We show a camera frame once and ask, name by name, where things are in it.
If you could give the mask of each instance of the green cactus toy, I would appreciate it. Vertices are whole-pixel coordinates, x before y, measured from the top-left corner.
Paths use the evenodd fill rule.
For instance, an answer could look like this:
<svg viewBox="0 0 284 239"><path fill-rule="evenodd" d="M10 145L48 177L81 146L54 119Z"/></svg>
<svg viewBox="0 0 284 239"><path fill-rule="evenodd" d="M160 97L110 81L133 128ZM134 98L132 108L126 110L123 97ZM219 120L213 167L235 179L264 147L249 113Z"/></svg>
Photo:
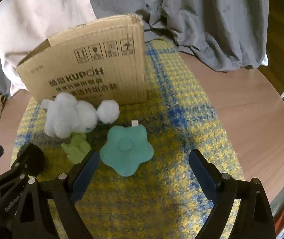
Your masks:
<svg viewBox="0 0 284 239"><path fill-rule="evenodd" d="M73 164L80 163L87 153L92 149L90 144L86 141L85 133L76 133L73 135L70 144L61 145L64 152L67 153L68 159Z"/></svg>

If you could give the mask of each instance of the star-shaped cushion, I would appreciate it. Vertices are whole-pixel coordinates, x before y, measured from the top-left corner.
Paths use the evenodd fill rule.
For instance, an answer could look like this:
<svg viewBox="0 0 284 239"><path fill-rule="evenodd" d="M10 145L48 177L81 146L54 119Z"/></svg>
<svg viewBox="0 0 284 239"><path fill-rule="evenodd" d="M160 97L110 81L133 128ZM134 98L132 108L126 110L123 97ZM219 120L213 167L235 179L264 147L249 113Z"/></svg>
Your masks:
<svg viewBox="0 0 284 239"><path fill-rule="evenodd" d="M131 176L139 165L152 158L154 149L147 140L143 125L135 127L112 127L107 142L100 150L103 163L122 176Z"/></svg>

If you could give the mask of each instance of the blue gripper pad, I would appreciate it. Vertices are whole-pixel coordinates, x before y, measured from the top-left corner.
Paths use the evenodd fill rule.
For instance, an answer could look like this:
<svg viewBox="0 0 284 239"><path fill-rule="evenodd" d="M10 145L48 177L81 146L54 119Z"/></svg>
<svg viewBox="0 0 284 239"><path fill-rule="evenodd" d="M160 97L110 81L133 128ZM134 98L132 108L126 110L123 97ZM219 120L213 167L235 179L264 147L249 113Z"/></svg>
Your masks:
<svg viewBox="0 0 284 239"><path fill-rule="evenodd" d="M192 150L189 154L189 166L191 167L198 183L200 184L207 199L211 200L214 204L217 203L219 196L217 193L218 185L213 176L219 180L215 171L216 167L207 162L199 150Z"/></svg>
<svg viewBox="0 0 284 239"><path fill-rule="evenodd" d="M89 186L89 183L97 170L100 163L100 157L98 152L94 152L90 160L83 167L82 172L78 175L73 183L71 201L75 204L78 200L81 200L84 193Z"/></svg>

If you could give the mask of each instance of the cotton ball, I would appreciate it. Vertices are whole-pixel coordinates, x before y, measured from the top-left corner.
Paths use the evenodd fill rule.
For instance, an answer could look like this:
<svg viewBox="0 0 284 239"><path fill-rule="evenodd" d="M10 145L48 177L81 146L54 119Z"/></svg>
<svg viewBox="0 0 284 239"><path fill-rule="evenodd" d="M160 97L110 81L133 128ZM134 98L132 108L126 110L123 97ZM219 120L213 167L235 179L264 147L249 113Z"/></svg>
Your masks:
<svg viewBox="0 0 284 239"><path fill-rule="evenodd" d="M98 123L97 110L95 107L88 102L78 101L76 108L79 112L80 124L74 132L86 133L93 130Z"/></svg>
<svg viewBox="0 0 284 239"><path fill-rule="evenodd" d="M53 104L53 101L52 101L52 100L44 99L44 100L41 102L40 108L42 108L42 109L48 109L52 104Z"/></svg>
<svg viewBox="0 0 284 239"><path fill-rule="evenodd" d="M68 100L57 100L52 107L52 127L60 138L67 138L80 125L77 108Z"/></svg>
<svg viewBox="0 0 284 239"><path fill-rule="evenodd" d="M114 100L102 101L97 109L97 116L104 124L113 123L119 115L120 107Z"/></svg>
<svg viewBox="0 0 284 239"><path fill-rule="evenodd" d="M66 92L59 93L54 101L66 101L74 106L78 103L77 99L72 94Z"/></svg>
<svg viewBox="0 0 284 239"><path fill-rule="evenodd" d="M46 119L46 123L44 125L44 133L47 134L49 137L54 137L55 136L55 131L54 128L52 126L52 120L54 118L55 112L54 112L54 107L53 104L54 102L51 101L52 103L44 105L44 107L47 107L47 119Z"/></svg>

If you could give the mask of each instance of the round table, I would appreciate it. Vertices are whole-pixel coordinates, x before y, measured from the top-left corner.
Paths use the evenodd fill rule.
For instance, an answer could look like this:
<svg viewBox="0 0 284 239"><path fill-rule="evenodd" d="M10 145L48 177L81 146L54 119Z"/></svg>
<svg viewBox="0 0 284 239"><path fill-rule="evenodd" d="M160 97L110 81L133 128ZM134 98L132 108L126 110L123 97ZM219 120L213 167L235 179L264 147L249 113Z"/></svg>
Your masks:
<svg viewBox="0 0 284 239"><path fill-rule="evenodd" d="M215 72L194 56L182 58L208 95L226 129L246 180L258 177L271 202L284 186L284 102L258 69ZM20 91L0 119L0 174L10 169L19 123L31 95Z"/></svg>

